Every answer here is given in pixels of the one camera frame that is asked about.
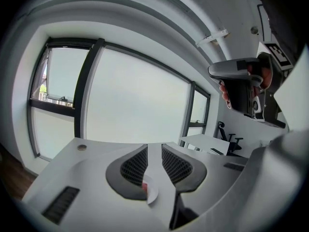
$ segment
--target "person's hand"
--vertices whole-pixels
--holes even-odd
[[[248,73],[252,73],[252,65],[248,66]],[[271,70],[268,68],[264,68],[262,67],[262,78],[263,78],[263,82],[261,83],[261,88],[267,88],[270,85],[271,82]],[[222,92],[222,98],[227,101],[227,105],[228,107],[231,107],[230,105],[230,98],[227,94],[226,88],[224,85],[220,85],[219,87],[220,91]],[[259,94],[259,89],[257,87],[254,87],[254,97],[257,96]]]

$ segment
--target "white plate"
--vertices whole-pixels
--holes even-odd
[[[152,203],[153,201],[155,201],[155,199],[157,198],[158,194],[159,194],[159,189],[156,186],[154,180],[144,174],[144,179],[143,179],[143,183],[147,184],[147,204]]]

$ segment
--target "black chair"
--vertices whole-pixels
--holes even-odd
[[[240,140],[242,140],[243,138],[242,137],[236,137],[235,139],[236,139],[236,142],[231,142],[231,139],[232,139],[232,137],[235,135],[235,134],[229,134],[229,139],[227,140],[227,137],[226,137],[226,134],[225,134],[225,131],[224,131],[224,126],[225,126],[225,124],[223,123],[223,122],[221,122],[221,121],[219,121],[219,125],[218,125],[218,129],[219,129],[219,131],[220,131],[220,133],[221,133],[221,136],[222,136],[222,140],[224,140],[224,141],[227,141],[227,142],[230,142],[230,145],[229,145],[229,147],[228,147],[228,152],[234,152],[235,150],[240,150],[240,149],[242,149],[239,145],[238,145],[238,142],[240,141]]]

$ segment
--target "wooden floor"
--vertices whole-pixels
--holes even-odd
[[[11,197],[21,200],[35,176],[27,172],[22,164],[0,145],[0,178]]]

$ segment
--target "black window frame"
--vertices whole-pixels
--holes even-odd
[[[44,72],[45,61],[49,54],[50,48],[60,48],[60,47],[68,47],[68,48],[78,48],[78,49],[88,49],[89,52],[86,56],[86,59],[82,65],[81,72],[79,74],[74,100],[72,107],[63,106],[59,104],[54,104],[50,102],[39,101],[32,98],[33,92],[36,88],[38,88],[42,83],[42,75]],[[187,102],[187,112],[185,115],[185,123],[182,131],[182,136],[186,136],[189,130],[189,127],[203,127],[203,133],[205,133],[208,112],[209,112],[209,104],[210,104],[210,94],[205,92],[202,88],[197,86],[194,81],[191,81],[189,78],[185,77],[178,71],[169,67],[168,65],[148,56],[141,52],[135,51],[133,49],[127,48],[125,46],[121,46],[114,43],[106,42],[104,39],[83,39],[83,38],[49,38],[42,48],[42,51],[37,59],[35,68],[32,73],[31,83],[28,90],[28,105],[27,105],[27,115],[28,115],[28,131],[31,146],[33,149],[33,153],[35,157],[41,157],[45,160],[47,159],[44,156],[41,156],[39,152],[39,148],[37,145],[37,140],[35,138],[35,131],[33,127],[33,118],[32,118],[32,107],[36,107],[45,111],[49,111],[56,114],[61,114],[65,116],[70,116],[74,118],[74,137],[84,138],[84,130],[85,130],[85,118],[86,115],[86,106],[87,100],[89,98],[89,92],[92,85],[92,80],[98,65],[98,61],[101,58],[101,54],[104,49],[111,49],[121,53],[128,54],[135,58],[146,61],[152,65],[155,65],[168,73],[180,78],[186,83],[190,84],[190,96],[189,101]],[[204,123],[191,123],[191,113],[193,107],[194,100],[194,91],[198,91],[202,95],[208,98],[207,100],[207,108]]]

